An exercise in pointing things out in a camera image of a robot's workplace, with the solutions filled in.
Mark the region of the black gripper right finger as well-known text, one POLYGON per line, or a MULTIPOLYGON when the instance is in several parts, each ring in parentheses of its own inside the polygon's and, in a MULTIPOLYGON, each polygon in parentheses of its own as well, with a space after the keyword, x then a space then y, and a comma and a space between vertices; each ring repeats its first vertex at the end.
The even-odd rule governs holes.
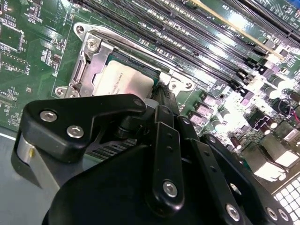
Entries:
POLYGON ((213 135, 198 137, 191 121, 179 115, 175 95, 165 101, 177 116, 186 201, 193 201, 204 225, 291 225, 284 207, 213 135))

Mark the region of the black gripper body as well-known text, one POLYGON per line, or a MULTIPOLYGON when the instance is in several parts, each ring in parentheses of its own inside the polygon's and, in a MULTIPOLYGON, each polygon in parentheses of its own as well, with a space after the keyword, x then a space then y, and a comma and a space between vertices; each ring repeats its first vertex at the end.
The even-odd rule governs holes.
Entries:
POLYGON ((71 178, 45 225, 222 225, 207 185, 180 147, 137 145, 71 178))

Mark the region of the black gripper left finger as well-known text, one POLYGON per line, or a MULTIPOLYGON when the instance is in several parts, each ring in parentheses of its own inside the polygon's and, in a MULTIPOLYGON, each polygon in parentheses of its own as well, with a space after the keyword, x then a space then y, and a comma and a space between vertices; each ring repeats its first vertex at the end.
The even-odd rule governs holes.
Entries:
POLYGON ((134 146, 180 147, 165 88, 147 101, 133 94, 33 101, 22 115, 20 159, 55 197, 71 178, 134 146))

